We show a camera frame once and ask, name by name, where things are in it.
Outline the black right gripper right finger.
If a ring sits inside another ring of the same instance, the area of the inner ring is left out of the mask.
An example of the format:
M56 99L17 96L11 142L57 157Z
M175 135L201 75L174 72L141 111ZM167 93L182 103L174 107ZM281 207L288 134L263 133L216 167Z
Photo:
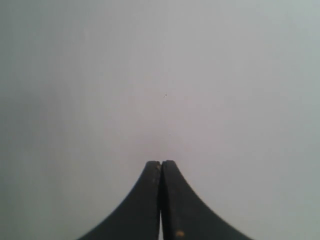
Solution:
M162 162L160 205L165 240L248 240L193 191L173 160Z

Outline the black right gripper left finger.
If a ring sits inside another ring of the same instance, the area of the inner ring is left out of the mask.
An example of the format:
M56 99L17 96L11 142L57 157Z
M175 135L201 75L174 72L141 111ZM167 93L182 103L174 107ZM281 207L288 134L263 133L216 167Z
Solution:
M161 164L148 161L121 204L82 240L157 240L160 227Z

